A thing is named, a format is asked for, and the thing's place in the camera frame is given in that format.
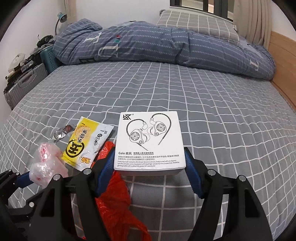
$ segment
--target snack packet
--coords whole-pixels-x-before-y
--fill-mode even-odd
[[[79,171],[90,168],[113,128],[81,117],[63,153],[63,160]]]

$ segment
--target teal lamp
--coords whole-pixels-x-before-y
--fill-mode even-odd
[[[58,16],[59,19],[57,20],[57,24],[56,24],[56,27],[54,29],[55,35],[57,35],[57,25],[58,25],[58,23],[59,22],[64,23],[64,22],[67,21],[67,14],[60,12],[57,16]]]

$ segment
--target in-ear earphone drawing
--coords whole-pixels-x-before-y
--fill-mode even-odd
[[[154,116],[156,115],[164,115],[168,118],[168,120],[170,121],[170,126],[167,128],[167,126],[161,122],[161,121],[154,121]],[[128,132],[128,126],[130,123],[132,123],[133,121],[142,121],[143,122],[143,127],[140,129],[134,129],[130,134]],[[130,123],[127,124],[126,126],[126,133],[129,136],[129,139],[131,142],[137,143],[139,146],[143,147],[142,145],[144,143],[146,143],[147,141],[150,140],[150,135],[152,136],[159,136],[161,134],[164,134],[164,136],[162,137],[162,139],[160,140],[160,142],[158,143],[158,145],[163,141],[163,139],[166,137],[167,133],[169,132],[171,126],[172,126],[172,122],[170,120],[170,118],[163,113],[156,113],[154,114],[151,118],[150,118],[150,124],[152,124],[153,126],[148,128],[147,123],[142,120],[142,119],[135,119],[132,120]]]
[[[168,120],[170,121],[170,126],[168,127],[168,129],[167,129],[166,125],[163,122],[161,122],[161,121],[154,121],[154,116],[156,116],[156,115],[165,115],[168,118]],[[170,118],[166,114],[156,113],[153,116],[151,116],[151,118],[150,118],[150,124],[152,124],[153,126],[151,126],[151,127],[149,127],[147,129],[148,134],[151,134],[151,135],[157,137],[157,136],[165,133],[165,135],[162,137],[162,139],[158,143],[158,145],[159,145],[162,142],[162,140],[165,138],[165,136],[167,135],[167,133],[169,132],[169,130],[170,130],[171,126],[172,126],[172,121],[170,120]]]
[[[134,129],[130,134],[128,133],[128,126],[130,123],[132,123],[133,121],[142,121],[143,122],[143,127],[140,129]],[[147,123],[142,120],[142,119],[135,119],[132,120],[130,123],[127,124],[126,126],[126,132],[130,138],[131,142],[137,143],[139,146],[143,147],[142,145],[149,141],[150,136],[148,134],[144,134],[143,130],[146,130],[148,128]]]

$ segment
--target kz logo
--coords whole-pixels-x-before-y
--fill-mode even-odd
[[[129,115],[129,114],[123,115],[123,120],[131,120],[130,116],[131,115]]]

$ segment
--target wooden bed frame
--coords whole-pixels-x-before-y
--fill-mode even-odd
[[[272,85],[296,110],[296,41],[271,32],[269,52],[276,62]]]

